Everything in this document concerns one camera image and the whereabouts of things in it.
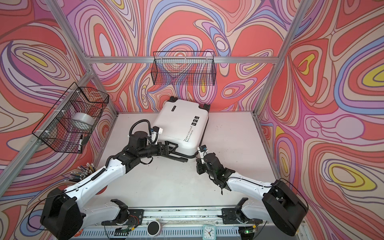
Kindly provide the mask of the black white suitcase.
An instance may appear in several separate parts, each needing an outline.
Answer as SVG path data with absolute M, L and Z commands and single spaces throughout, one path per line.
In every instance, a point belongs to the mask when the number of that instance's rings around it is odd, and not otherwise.
M 154 126 L 163 130 L 158 141 L 178 146 L 167 158 L 184 163 L 195 158 L 203 142 L 210 108 L 209 104 L 201 106 L 176 97 L 164 103 L 154 121 Z

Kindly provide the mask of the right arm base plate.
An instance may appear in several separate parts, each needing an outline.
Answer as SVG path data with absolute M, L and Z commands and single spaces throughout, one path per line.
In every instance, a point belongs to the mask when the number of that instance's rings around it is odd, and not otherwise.
M 263 220 L 260 219 L 250 219 L 240 210 L 236 208 L 223 208 L 221 209 L 221 215 L 218 215 L 219 218 L 223 220 L 225 225 L 234 225 L 234 224 L 254 224 L 258 226 L 263 223 Z

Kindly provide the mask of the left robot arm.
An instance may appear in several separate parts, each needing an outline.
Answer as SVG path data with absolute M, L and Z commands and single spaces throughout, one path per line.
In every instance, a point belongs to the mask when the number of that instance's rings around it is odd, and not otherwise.
M 125 224 L 130 213 L 128 207 L 118 199 L 86 208 L 86 203 L 108 184 L 127 174 L 142 163 L 143 158 L 168 156 L 176 151 L 178 144 L 165 141 L 133 148 L 126 146 L 121 152 L 110 156 L 106 165 L 82 181 L 60 190 L 52 190 L 45 201 L 40 223 L 58 240 L 69 240 L 88 226 L 100 222 Z

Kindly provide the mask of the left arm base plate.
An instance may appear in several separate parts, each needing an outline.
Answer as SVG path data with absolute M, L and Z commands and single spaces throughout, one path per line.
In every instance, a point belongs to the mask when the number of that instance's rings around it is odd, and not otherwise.
M 142 224 L 143 216 L 143 209 L 128 209 L 120 211 L 114 220 L 102 222 L 102 225 L 137 227 Z

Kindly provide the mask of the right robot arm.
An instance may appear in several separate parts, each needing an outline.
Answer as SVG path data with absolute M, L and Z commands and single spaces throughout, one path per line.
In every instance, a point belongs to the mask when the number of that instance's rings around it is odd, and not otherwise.
M 234 208 L 236 221 L 271 221 L 284 234 L 293 237 L 309 207 L 282 180 L 260 182 L 225 168 L 214 153 L 199 153 L 197 173 L 206 173 L 221 190 L 246 195 Z

